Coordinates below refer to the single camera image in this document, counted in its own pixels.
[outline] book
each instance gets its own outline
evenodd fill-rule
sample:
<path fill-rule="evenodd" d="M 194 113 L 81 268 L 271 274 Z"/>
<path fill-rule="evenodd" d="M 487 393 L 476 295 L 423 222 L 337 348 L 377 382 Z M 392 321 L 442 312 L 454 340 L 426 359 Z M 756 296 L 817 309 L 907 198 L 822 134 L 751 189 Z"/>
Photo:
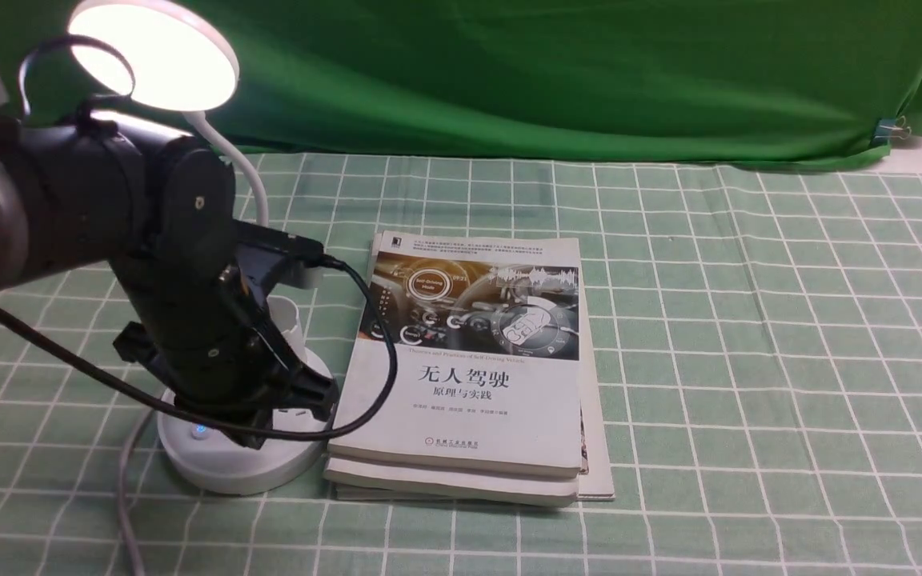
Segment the book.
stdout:
<path fill-rule="evenodd" d="M 581 324 L 587 325 L 587 311 Z M 579 400 L 582 415 L 582 468 L 575 479 L 575 493 L 568 495 L 566 481 L 543 482 L 542 478 L 489 477 L 473 478 L 477 474 L 454 470 L 421 470 L 413 466 L 363 463 L 330 456 L 326 478 L 337 482 L 337 498 L 341 500 L 443 500 L 490 499 L 538 506 L 566 506 L 579 500 L 614 499 L 614 477 L 607 454 L 607 438 L 603 429 L 603 409 L 599 400 L 596 363 L 593 358 L 592 335 L 587 330 L 579 337 Z"/>
<path fill-rule="evenodd" d="M 356 462 L 570 481 L 579 455 L 581 266 L 577 239 L 377 234 L 371 288 L 391 334 L 363 314 L 334 426 L 381 390 L 374 418 L 329 442 Z"/>

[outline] lamp base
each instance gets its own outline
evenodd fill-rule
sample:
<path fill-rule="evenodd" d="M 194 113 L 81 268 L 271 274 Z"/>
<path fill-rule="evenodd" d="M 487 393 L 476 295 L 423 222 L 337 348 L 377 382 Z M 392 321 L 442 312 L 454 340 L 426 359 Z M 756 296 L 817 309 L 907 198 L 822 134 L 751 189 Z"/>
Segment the lamp base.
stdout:
<path fill-rule="evenodd" d="M 329 376 L 326 363 L 311 350 L 305 350 L 305 363 Z M 173 391 L 163 396 L 173 402 Z M 321 431 L 330 422 L 320 422 L 307 410 L 277 410 L 272 414 L 276 430 Z M 266 441 L 260 450 L 235 445 L 218 430 L 206 429 L 158 414 L 158 438 L 176 470 L 190 484 L 209 492 L 248 496 L 287 484 L 308 470 L 323 452 L 325 442 Z"/>

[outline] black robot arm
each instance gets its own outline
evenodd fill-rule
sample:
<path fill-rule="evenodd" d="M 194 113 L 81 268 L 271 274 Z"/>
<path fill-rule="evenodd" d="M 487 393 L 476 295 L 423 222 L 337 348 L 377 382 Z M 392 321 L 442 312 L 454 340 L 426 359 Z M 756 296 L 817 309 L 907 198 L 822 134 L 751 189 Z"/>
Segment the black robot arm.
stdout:
<path fill-rule="evenodd" d="M 114 345 L 177 407 L 260 430 L 274 408 L 329 419 L 336 383 L 293 354 L 266 304 L 275 284 L 307 287 L 322 244 L 237 222 L 233 170 L 197 138 L 135 120 L 0 116 L 0 289 L 107 260 L 140 320 Z"/>

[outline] table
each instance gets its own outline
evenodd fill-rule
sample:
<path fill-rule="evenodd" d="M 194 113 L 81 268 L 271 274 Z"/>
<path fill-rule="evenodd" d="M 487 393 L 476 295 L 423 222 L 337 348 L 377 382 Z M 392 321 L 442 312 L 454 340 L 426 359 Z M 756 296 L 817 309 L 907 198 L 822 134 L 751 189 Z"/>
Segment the table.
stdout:
<path fill-rule="evenodd" d="M 202 496 L 147 434 L 132 460 L 153 573 L 922 574 L 922 175 L 341 154 L 255 157 L 272 226 L 365 266 L 376 230 L 581 242 L 618 497 L 566 510 L 349 503 L 321 468 Z M 251 218 L 239 179 L 237 213 Z M 279 289 L 343 375 L 345 277 Z M 157 393 L 110 343 L 105 266 L 0 305 Z M 142 408 L 0 328 L 0 573 L 125 574 L 118 446 Z"/>

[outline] green backdrop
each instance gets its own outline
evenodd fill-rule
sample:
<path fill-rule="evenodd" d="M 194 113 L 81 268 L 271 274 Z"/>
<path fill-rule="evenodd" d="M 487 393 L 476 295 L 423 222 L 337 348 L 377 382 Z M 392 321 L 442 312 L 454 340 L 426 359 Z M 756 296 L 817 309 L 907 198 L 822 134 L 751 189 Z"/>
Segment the green backdrop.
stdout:
<path fill-rule="evenodd" d="M 270 149 L 596 161 L 794 162 L 922 134 L 922 0 L 183 0 L 240 59 L 210 117 Z M 0 74 L 76 0 L 0 0 Z M 36 118 L 91 81 L 32 72 Z M 157 118 L 180 122 L 173 116 Z"/>

